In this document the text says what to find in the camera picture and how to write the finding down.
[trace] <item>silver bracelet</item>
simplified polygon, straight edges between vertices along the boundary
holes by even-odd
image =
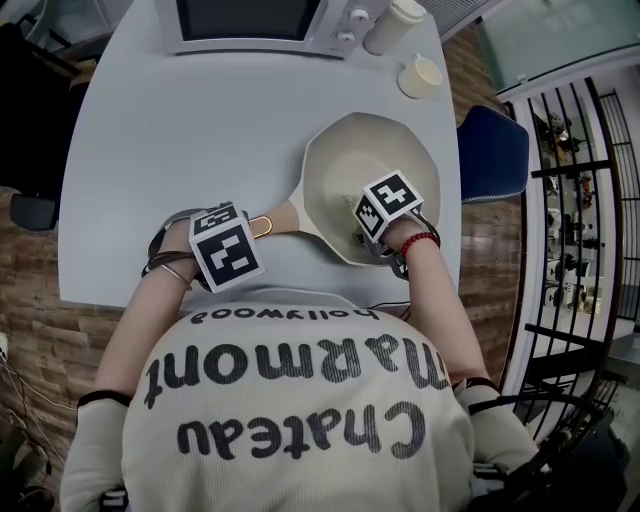
[[[169,268],[167,265],[160,265],[163,269],[165,269],[167,272],[169,272],[170,274],[174,275],[176,277],[176,279],[179,279],[180,281],[182,281],[184,284],[187,285],[187,291],[190,292],[191,291],[191,283],[189,283],[189,281],[187,281],[184,277],[182,277],[180,274],[178,274],[175,270],[173,270],[172,268]]]

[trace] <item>red bracelet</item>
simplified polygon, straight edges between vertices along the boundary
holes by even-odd
[[[438,245],[438,240],[433,233],[418,233],[417,235],[413,235],[409,237],[409,239],[404,243],[404,245],[402,246],[402,250],[400,251],[400,254],[402,254],[402,257],[405,261],[407,260],[407,251],[409,250],[409,247],[411,247],[413,242],[417,242],[418,240],[422,240],[423,238],[430,238],[436,245]]]

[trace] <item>microwave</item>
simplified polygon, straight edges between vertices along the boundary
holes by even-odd
[[[346,58],[390,0],[155,0],[169,53],[267,50]]]

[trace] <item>white bottle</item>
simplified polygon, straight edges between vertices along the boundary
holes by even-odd
[[[426,9],[415,0],[393,0],[365,36],[365,50],[373,55],[385,54],[426,14]]]

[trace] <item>frying pan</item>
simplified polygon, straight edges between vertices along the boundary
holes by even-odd
[[[354,233],[346,195],[400,169],[424,199],[422,214],[434,225],[440,216],[438,170],[418,138],[402,123],[354,112],[322,130],[304,154],[298,186],[284,203],[251,220],[254,237],[303,232],[323,240],[353,265],[384,265]]]

